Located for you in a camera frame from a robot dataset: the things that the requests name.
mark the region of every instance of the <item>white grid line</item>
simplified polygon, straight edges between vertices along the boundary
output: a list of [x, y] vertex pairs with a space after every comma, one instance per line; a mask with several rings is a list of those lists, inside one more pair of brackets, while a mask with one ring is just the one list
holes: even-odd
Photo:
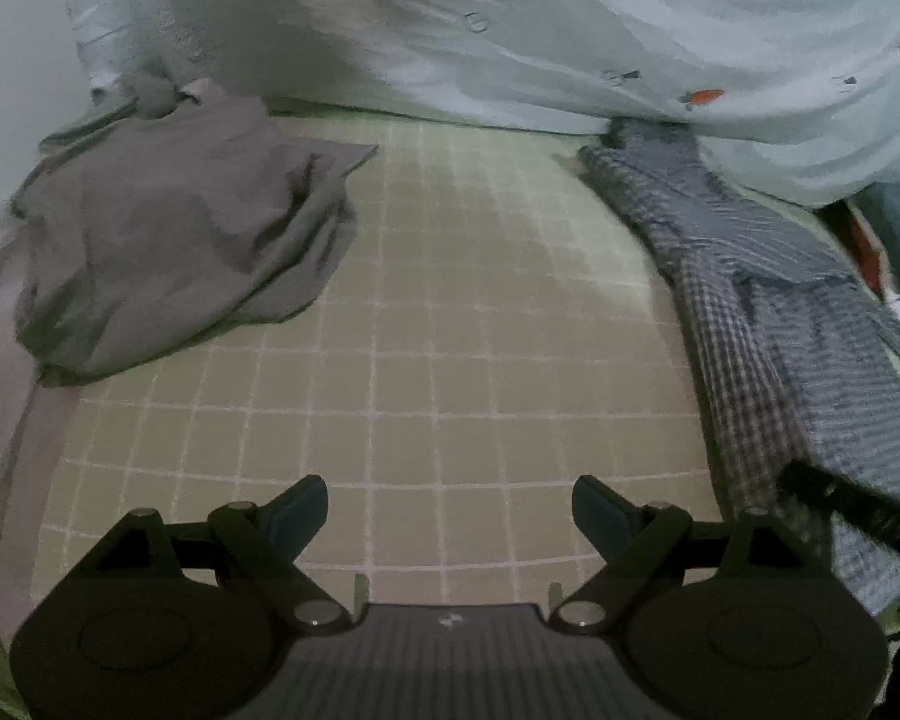
[[[474, 360], [487, 360], [485, 357], [474, 357]], [[91, 405], [101, 406], [129, 406], [139, 407], [140, 403], [132, 400], [98, 400], [96, 398], [84, 398], [80, 402]], [[206, 405], [187, 405], [183, 403], [151, 403], [149, 408], [152, 409], [173, 409], [187, 410], [188, 412], [235, 412], [235, 413], [286, 413], [287, 415], [312, 415], [319, 416], [430, 416], [429, 410], [418, 410], [417, 412], [392, 412], [391, 410], [332, 410], [332, 409], [314, 409], [308, 412], [306, 409], [255, 409], [250, 406], [206, 406]], [[484, 412], [440, 412], [440, 419], [468, 419], [476, 416], [487, 416]], [[546, 413], [546, 412], [514, 412], [514, 413], [495, 413], [495, 419], [516, 419], [516, 420], [533, 420], [533, 419], [699, 419], [699, 412], [672, 412], [672, 413], [648, 413], [648, 412], [573, 412], [573, 413]]]
[[[423, 140], [423, 125], [420, 124], [418, 129], [418, 143]], [[426, 177], [423, 181], [423, 194], [430, 193], [430, 187]], [[430, 258], [430, 242], [424, 238], [424, 260], [428, 262]], [[447, 522], [446, 522], [446, 496], [443, 494], [443, 464], [440, 456], [439, 442], [436, 440], [437, 426], [439, 426], [439, 409], [437, 408], [437, 380], [434, 374], [434, 353], [437, 350], [437, 327], [434, 318], [433, 295], [430, 292], [432, 285], [428, 285], [427, 299], [427, 367], [430, 372], [430, 424], [434, 431], [434, 497], [436, 498], [436, 517], [437, 517], [437, 558], [440, 565], [440, 600], [444, 604], [450, 603], [450, 581], [447, 579], [447, 571], [444, 566], [447, 565], [449, 559], [447, 557]]]
[[[419, 306], [427, 306], [433, 303], [432, 301], [426, 302], [415, 302], [408, 303], [407, 305], [413, 305], [413, 307]], [[370, 307], [379, 307], [384, 305], [383, 303], [367, 303], [367, 306]], [[480, 306], [452, 306], [452, 308], [467, 308], [474, 311], [479, 311], [481, 314], [490, 314], [489, 310], [481, 308]], [[256, 346], [220, 346], [220, 351], [229, 352], [256, 352], [258, 347]], [[275, 349], [271, 347], [267, 347], [265, 349], [266, 354], [275, 354], [275, 355], [295, 355], [295, 354], [311, 354], [311, 355], [323, 355], [323, 356], [333, 356], [335, 354], [341, 355], [353, 355], [353, 354], [370, 354], [370, 350], [365, 346], [342, 346], [339, 348], [333, 349], [319, 349], [319, 348], [307, 348], [307, 349]], [[587, 357], [581, 355], [581, 357], [567, 357], [566, 355], [546, 355], [546, 354], [501, 354], [490, 353], [487, 352], [485, 354], [472, 354], [469, 352], [439, 352], [434, 351], [433, 354], [423, 351], [413, 351], [410, 349], [402, 350], [402, 349], [391, 349], [391, 350], [381, 350], [376, 352], [377, 357], [396, 357], [396, 358], [419, 358], [426, 357], [432, 358], [434, 360], [490, 360], [490, 362], [592, 362], [593, 365], [602, 365], [603, 367], [614, 367], [615, 365], [640, 365], [640, 367], [664, 367], [670, 370], [671, 368], [689, 368], [690, 365], [677, 365], [672, 364], [672, 362], [666, 362], [663, 360], [632, 360], [632, 357], [626, 357], [624, 359], [614, 359], [607, 360], [603, 358], [594, 358]]]
[[[391, 128], [386, 128], [386, 141], [383, 143], [380, 151], [389, 149], [391, 143]], [[384, 247], [384, 223], [386, 222], [386, 209], [389, 205], [389, 175], [386, 172], [386, 159], [384, 159], [383, 175], [383, 203], [380, 208], [380, 230], [377, 234], [377, 251], [383, 252]], [[364, 461], [364, 481], [367, 485], [373, 484], [373, 440], [377, 431], [377, 360], [379, 352], [377, 350], [377, 322], [380, 319], [380, 298], [383, 293], [384, 271], [382, 268], [377, 269], [373, 280], [373, 317], [371, 324], [372, 337], [370, 339], [370, 391], [367, 393], [367, 414], [370, 416], [370, 427], [367, 430], [367, 459]], [[376, 515], [376, 495], [373, 488], [366, 490], [367, 498], [365, 498], [364, 513], [364, 563], [362, 571], [369, 580], [373, 573], [374, 561], [374, 543], [373, 543], [373, 519]], [[370, 584], [370, 598], [373, 598], [373, 584]]]
[[[487, 201], [492, 201], [493, 199], [494, 198], [491, 195], [487, 199]], [[392, 205], [410, 205], [410, 203], [392, 203]], [[453, 208], [460, 209], [461, 210], [461, 219], [463, 221], [459, 224], [442, 223], [442, 225], [440, 225], [439, 227], [435, 227], [433, 225], [427, 225], [423, 228], [404, 227], [404, 226], [391, 227], [391, 226], [386, 225], [386, 223], [380, 223], [379, 225], [375, 224], [373, 226], [374, 227], [379, 226], [380, 231], [385, 236], [388, 233], [406, 233], [406, 234], [410, 234], [410, 235], [420, 235], [420, 236], [423, 236], [426, 238], [435, 238], [437, 236], [456, 235], [456, 236], [461, 236], [461, 237], [467, 237], [471, 241], [490, 241], [490, 242], [502, 241], [502, 242], [504, 242], [505, 245], [541, 244], [541, 243], [543, 243], [544, 245], [547, 245], [547, 242], [545, 240], [546, 234], [544, 233], [543, 230], [539, 229], [540, 223], [552, 223], [552, 221], [567, 221], [567, 220], [571, 221], [571, 223], [573, 223], [573, 221], [581, 221], [578, 218], [572, 218], [572, 217], [543, 217], [542, 215], [538, 215], [538, 214], [528, 215], [528, 214], [522, 214], [522, 213], [510, 214], [510, 215], [516, 215], [516, 217], [521, 218], [521, 220], [525, 220], [527, 223], [535, 224], [536, 232], [538, 234], [533, 235], [533, 234], [528, 233], [526, 235], [507, 235], [506, 234], [506, 222], [501, 218], [500, 221], [501, 221], [502, 226], [505, 231], [504, 235], [501, 236], [501, 235], [496, 234], [496, 232], [492, 231], [492, 230], [490, 232], [485, 231], [485, 229], [482, 227], [482, 225], [477, 225], [475, 223], [467, 223], [468, 207], [464, 207], [464, 206], [443, 206], [443, 207], [444, 208], [453, 207]], [[430, 211], [425, 210], [423, 212], [423, 215], [425, 218], [429, 217]], [[587, 247], [579, 247], [578, 245], [567, 244], [567, 242], [553, 242], [552, 244], [547, 245], [547, 248], [548, 248], [548, 250], [551, 250], [551, 251], [561, 250], [561, 251], [566, 251], [571, 254], [579, 254], [579, 255], [583, 256], [584, 261], [586, 261], [587, 258], [590, 258], [592, 260], [592, 258], [596, 255], [596, 256], [605, 256], [607, 258], [617, 260], [617, 261], [632, 260], [635, 262], [639, 262], [640, 260], [642, 260], [643, 257], [646, 256], [644, 253], [642, 253], [642, 250], [634, 250], [633, 252], [625, 252], [625, 251], [619, 250], [618, 247], [587, 248]], [[406, 257], [406, 258], [400, 258], [400, 259], [391, 257], [391, 258], [386, 258], [386, 260], [385, 260], [385, 259], [376, 259], [376, 258], [372, 258], [372, 257], [367, 257], [365, 255], [358, 255], [358, 256], [355, 256], [353, 259], [359, 260], [361, 262], [370, 262], [370, 263], [374, 263], [377, 265], [381, 265], [384, 262], [388, 262], [388, 263], [401, 263], [402, 262], [402, 263], [407, 263], [407, 264], [411, 265], [413, 263], [417, 263], [417, 262], [425, 260], [425, 257], [420, 257], [420, 258]], [[537, 271], [536, 269], [533, 269], [533, 268], [527, 268], [526, 266], [518, 265], [518, 264], [516, 264], [516, 262], [500, 263], [500, 264], [494, 264], [492, 266], [486, 265], [481, 262], [476, 262], [476, 261], [470, 261], [470, 262], [453, 261], [453, 262], [440, 263], [440, 264], [442, 266], [447, 266], [447, 268], [461, 268], [461, 269], [467, 269], [468, 271], [499, 271], [500, 269], [506, 269], [507, 271], [532, 272], [533, 274], [563, 276], [563, 277], [567, 278], [568, 280], [576, 280], [578, 278], [581, 278], [580, 273], [587, 272], [586, 269], [584, 269], [583, 271], [570, 272], [571, 268], [572, 268], [571, 266], [564, 266], [564, 265], [560, 264], [559, 262], [554, 261], [554, 259], [552, 257], [550, 258], [550, 263], [551, 263], [551, 267], [549, 269], [546, 269], [546, 271]], [[559, 270], [561, 268], [565, 268], [566, 271], [559, 272]], [[645, 269], [639, 269], [638, 271], [634, 271], [634, 276], [646, 277]], [[646, 282], [621, 281], [618, 278], [611, 278], [611, 277], [600, 276], [600, 275], [590, 276], [589, 279], [597, 279], [597, 280], [600, 280], [600, 281], [608, 283], [608, 284], [620, 284], [620, 285], [639, 284], [639, 285], [643, 286], [646, 283]]]
[[[110, 471], [122, 471], [125, 466], [116, 466], [115, 464], [92, 463], [91, 461], [82, 461], [79, 459], [62, 458], [62, 463], [71, 466], [84, 466], [89, 469], [103, 469]], [[131, 473], [149, 476], [164, 476], [175, 479], [178, 471], [168, 469], [132, 469]], [[185, 474], [187, 479], [197, 479], [204, 482], [223, 482], [231, 483], [238, 480], [247, 485], [290, 485], [295, 480], [290, 479], [256, 479], [248, 477], [226, 476], [221, 474], [198, 473], [196, 471], [188, 471]], [[693, 469], [689, 471], [674, 471], [672, 473], [644, 474], [638, 476], [601, 476], [600, 479], [607, 482], [642, 482], [653, 479], [684, 479], [695, 476], [709, 476], [706, 469]], [[547, 481], [536, 482], [454, 482], [444, 485], [444, 488], [453, 488], [453, 490], [501, 490], [502, 488], [510, 488], [511, 490], [520, 490], [521, 488], [560, 488], [573, 485], [574, 479], [552, 479]], [[386, 482], [328, 482], [327, 487], [337, 488], [338, 490], [433, 490], [434, 483], [421, 484], [393, 484]]]
[[310, 456], [310, 431], [313, 427], [313, 416], [316, 413], [314, 410], [314, 400], [317, 398], [317, 375], [319, 375], [319, 363], [322, 362], [323, 359], [323, 357], [319, 356], [319, 346], [320, 334], [323, 332], [324, 305], [325, 301], [321, 299], [317, 300], [317, 303], [308, 309], [308, 311], [317, 312], [317, 317], [314, 320], [314, 325], [316, 326], [314, 327], [314, 336], [316, 336], [316, 340], [314, 341], [314, 357], [309, 360], [310, 375], [307, 377], [306, 408], [303, 410], [303, 440], [300, 447], [300, 460], [298, 463], [298, 476], [300, 479], [307, 475], [307, 460]]
[[[110, 391], [110, 388], [113, 386], [113, 379], [107, 381], [106, 385], [103, 388], [103, 396], [106, 397], [106, 394]], [[103, 404], [100, 405], [100, 408], [97, 410], [96, 418], [94, 418], [93, 426], [90, 428], [90, 435], [87, 437], [87, 446], [84, 448], [83, 455], [83, 463], [81, 464], [83, 467], [77, 470], [77, 482], [74, 483], [74, 500], [70, 507], [70, 512], [67, 515], [67, 528], [72, 531], [74, 527], [74, 523], [77, 521], [77, 507], [79, 507], [80, 501], [80, 492], [83, 489], [83, 480], [86, 477], [86, 469], [89, 467], [88, 461], [90, 460], [90, 453], [93, 451], [94, 442], [97, 440], [97, 432], [100, 430], [101, 423], [103, 422], [103, 410], [106, 408]], [[71, 533], [65, 533], [63, 536], [63, 547], [60, 549], [60, 575], [62, 576], [64, 572], [66, 572], [67, 567], [70, 561], [70, 541], [71, 541]]]
[[183, 434], [183, 447], [180, 448], [180, 459], [176, 464], [175, 483], [173, 483], [173, 498], [170, 500], [170, 520], [176, 519], [176, 510], [180, 504], [180, 495], [183, 493], [183, 479], [185, 476], [192, 476], [186, 473], [187, 455], [190, 451], [190, 441], [194, 435], [194, 423], [197, 421], [197, 407], [200, 403], [200, 396], [203, 394], [203, 388], [206, 386], [207, 377], [210, 372], [210, 365], [213, 362], [213, 352], [217, 348], [217, 342], [210, 341], [206, 350], [207, 356], [203, 360], [203, 367], [200, 369], [200, 380], [197, 383], [197, 391], [194, 393], [194, 400], [190, 408], [190, 418], [187, 420], [187, 428]]
[[[451, 165], [456, 165], [456, 153], [451, 148]], [[480, 314], [480, 332], [482, 343], [484, 344], [485, 354], [490, 355], [490, 326], [487, 320], [487, 311], [478, 309]], [[514, 521], [512, 520], [511, 506], [511, 486], [506, 480], [506, 458], [504, 456], [504, 442], [500, 430], [500, 415], [497, 410], [497, 388], [496, 377], [490, 365], [487, 366], [487, 413], [490, 414], [491, 424], [493, 426], [493, 437], [497, 448], [497, 469], [499, 474], [498, 488], [504, 502], [504, 543], [506, 544], [506, 568], [509, 568], [509, 576], [511, 576], [511, 592], [514, 594], [514, 600], [520, 601], [522, 598], [522, 583], [520, 571], [516, 560], [516, 541], [514, 539]]]
[[[527, 186], [527, 177], [526, 177], [525, 173], [521, 173], [519, 175], [518, 180], [523, 185], [524, 191], [527, 191], [528, 186]], [[568, 213], [568, 209], [566, 207], [566, 198], [561, 193], [556, 193], [556, 196], [557, 196], [557, 201], [559, 201], [560, 205], [562, 206], [562, 208], [564, 210], [564, 214], [563, 214], [564, 217], [569, 218], [570, 214]], [[556, 264], [556, 262], [554, 262], [554, 266], [552, 268], [552, 272], [553, 272], [554, 276], [562, 277], [562, 276], [568, 275], [571, 277], [568, 280], [586, 281], [586, 283], [589, 283], [589, 284], [599, 284], [601, 287], [604, 285], [610, 284], [610, 283], [615, 283], [615, 280], [611, 281], [610, 279], [597, 279], [597, 278], [593, 277], [593, 269], [592, 269], [593, 255], [594, 254], [604, 254], [605, 251], [597, 252], [597, 251], [593, 251], [593, 250], [586, 250], [583, 247], [569, 247], [568, 245], [557, 245], [556, 247], [554, 247], [553, 245], [549, 245], [547, 242], [545, 242], [543, 240], [544, 236], [542, 234], [542, 230], [539, 229], [540, 228], [539, 221], [536, 223], [536, 227], [538, 228], [538, 235], [536, 236], [536, 240], [540, 240], [541, 242], [543, 242], [545, 247], [547, 247], [547, 252], [548, 252], [548, 255], [552, 262], [554, 262], [554, 255], [556, 254], [556, 250], [567, 251], [567, 252], [572, 252], [573, 254], [578, 254], [581, 256], [581, 258], [583, 258], [583, 264], [586, 267], [586, 274], [587, 274], [587, 276], [589, 276], [589, 278], [584, 278], [581, 274], [567, 274], [565, 269], [563, 270], [563, 273], [561, 273], [560, 271], [562, 269]], [[571, 234], [574, 235], [574, 240], [577, 240], [576, 231], [573, 229], [572, 222], [571, 222]], [[619, 252], [617, 252], [615, 249], [612, 250], [610, 253], [611, 253], [611, 256], [616, 257], [618, 260], [620, 259]], [[557, 381], [557, 375], [556, 375], [557, 374], [557, 372], [556, 372], [557, 362], [547, 362], [547, 365], [550, 368], [552, 375], [554, 376], [554, 394], [557, 397], [559, 397], [559, 381]], [[607, 368], [610, 366], [603, 364], [603, 365], [601, 365], [601, 367]], [[559, 422], [556, 425], [554, 425], [554, 430], [556, 430], [556, 431], [559, 430]], [[563, 441], [560, 439], [559, 434], [557, 434], [555, 443], [557, 445], [557, 466], [559, 467], [559, 470], [562, 473], [562, 476], [564, 478], [569, 479], [570, 478], [570, 470], [569, 470], [569, 466], [567, 464], [566, 454], [563, 451]], [[570, 512], [571, 508], [572, 508], [571, 507], [572, 490], [573, 490], [573, 485], [567, 485], [564, 488], [563, 499], [564, 499], [564, 505], [566, 507], [567, 512]], [[571, 518], [569, 521], [569, 528], [570, 528], [570, 543], [574, 548], [574, 552], [578, 553], [578, 552], [580, 552], [580, 549], [578, 549], [578, 543], [580, 543], [578, 541], [578, 539], [582, 538], [583, 536], [581, 535], [580, 531], [578, 531], [576, 525], [573, 522], [573, 519], [571, 519]], [[586, 570], [584, 570], [583, 559], [581, 557], [577, 557], [576, 567], [577, 567], [578, 582], [582, 583], [584, 581], [584, 579], [586, 579], [586, 576], [584, 576], [586, 574]]]
[[161, 357], [156, 364], [156, 371], [154, 372], [154, 375], [151, 376], [149, 384], [146, 386], [146, 394], [144, 395], [140, 413], [137, 415], [137, 426], [133, 431], [133, 439], [130, 442], [130, 454], [127, 455], [127, 467], [124, 469], [124, 478], [120, 483], [120, 496], [117, 502], [117, 517], [122, 517], [127, 508], [127, 487], [130, 484], [130, 471], [133, 469], [133, 461], [137, 458], [137, 451], [140, 447], [140, 437], [144, 432], [146, 416], [151, 409], [151, 402], [154, 400], [154, 393], [156, 392], [157, 379], [160, 378], [160, 373], [163, 372], [163, 364], [166, 359], [166, 357]]
[[[372, 265], [378, 271], [384, 271], [384, 268], [377, 262], [367, 262], [367, 264]], [[429, 266], [430, 263], [424, 262], [387, 262], [387, 265], [390, 266], [402, 266], [402, 268], [407, 269], [418, 269], [423, 266]], [[453, 271], [453, 269], [458, 269], [459, 271], [468, 271], [468, 269], [463, 268], [462, 266], [447, 266], [444, 264], [437, 264], [437, 267], [441, 271]], [[500, 272], [501, 269], [487, 269], [488, 272]], [[528, 274], [538, 276], [540, 278], [547, 279], [557, 279], [557, 281], [562, 282], [565, 285], [569, 285], [571, 282], [574, 282], [574, 288], [578, 287], [590, 287], [590, 288], [599, 288], [599, 289], [609, 289], [609, 288], [626, 288], [633, 290], [640, 290], [642, 293], [650, 293], [653, 292], [664, 292], [666, 289], [666, 285], [662, 284], [662, 286], [656, 285], [655, 283], [650, 284], [646, 281], [644, 282], [613, 282], [613, 281], [600, 281], [594, 279], [568, 279], [563, 276], [554, 275], [554, 274]], [[531, 314], [532, 316], [547, 316], [548, 314], [568, 314], [571, 317], [598, 317], [599, 319], [608, 319], [611, 322], [640, 322], [642, 324], [656, 324], [661, 327], [680, 327], [679, 320], [674, 319], [663, 319], [662, 317], [648, 316], [648, 314], [644, 310], [638, 310], [634, 307], [634, 312], [630, 314], [623, 314], [618, 311], [611, 312], [609, 309], [605, 307], [596, 307], [589, 311], [581, 311], [574, 305], [576, 300], [576, 295], [568, 296], [567, 300], [563, 303], [552, 304], [552, 305], [533, 305], [530, 306], [526, 303], [521, 304], [493, 304], [493, 303], [482, 303], [480, 305], [474, 305], [470, 302], [458, 303], [456, 301], [450, 301], [447, 303], [449, 306], [457, 306], [463, 305], [468, 306], [475, 309], [483, 309], [486, 311], [519, 311], [523, 314]], [[362, 300], [360, 298], [333, 298], [333, 296], [328, 295], [326, 299], [327, 303], [330, 305], [338, 304], [338, 303], [346, 303], [349, 305], [370, 305], [373, 301], [371, 300]], [[381, 298], [381, 303], [384, 305], [406, 305], [410, 304], [419, 304], [419, 300], [413, 298], [390, 298], [389, 296], [384, 295]]]
[[234, 474], [237, 481], [233, 483], [233, 493], [230, 497], [237, 500], [240, 497], [240, 477], [244, 470], [244, 459], [247, 456], [247, 437], [250, 435], [250, 420], [253, 418], [253, 404], [257, 399], [257, 386], [260, 384], [260, 370], [263, 367], [264, 353], [266, 352], [266, 330], [261, 334], [260, 341], [254, 348], [253, 376], [250, 380], [250, 399], [248, 399], [247, 413], [244, 415], [244, 424], [240, 429], [240, 442], [237, 444], [237, 471]]

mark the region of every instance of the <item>orange print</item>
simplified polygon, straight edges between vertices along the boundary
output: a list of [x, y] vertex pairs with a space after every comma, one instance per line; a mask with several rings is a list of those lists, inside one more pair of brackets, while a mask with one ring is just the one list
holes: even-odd
[[700, 89], [696, 92], [688, 92], [683, 98], [683, 102], [687, 105], [708, 105], [713, 100], [722, 98], [724, 90], [722, 89]]

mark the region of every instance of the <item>bed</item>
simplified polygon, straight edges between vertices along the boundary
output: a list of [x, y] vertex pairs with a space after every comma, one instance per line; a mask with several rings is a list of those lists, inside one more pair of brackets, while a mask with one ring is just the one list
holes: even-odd
[[300, 565], [353, 608], [535, 601], [600, 566], [590, 473], [719, 519], [667, 285], [578, 177], [592, 139], [341, 110], [289, 134], [380, 151], [316, 303], [82, 391], [39, 529], [38, 600], [124, 512], [203, 519], [306, 473], [330, 515]]

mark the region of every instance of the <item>white wall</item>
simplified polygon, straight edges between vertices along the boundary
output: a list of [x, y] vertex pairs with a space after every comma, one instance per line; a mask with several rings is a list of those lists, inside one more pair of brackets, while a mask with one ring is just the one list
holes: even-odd
[[40, 140], [89, 104], [64, 0], [0, 0], [0, 201], [34, 166]]

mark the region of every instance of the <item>red object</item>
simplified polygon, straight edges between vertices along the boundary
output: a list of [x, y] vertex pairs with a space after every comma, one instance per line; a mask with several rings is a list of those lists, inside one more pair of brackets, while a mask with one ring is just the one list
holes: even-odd
[[696, 92], [688, 92], [683, 101], [688, 105], [708, 105], [723, 95], [725, 92], [722, 89], [698, 89]]
[[817, 212], [817, 216], [847, 250], [856, 263], [864, 283], [882, 300], [884, 295], [880, 279], [880, 253], [871, 244], [868, 235], [860, 226], [850, 207], [840, 200], [826, 208], [821, 208]]

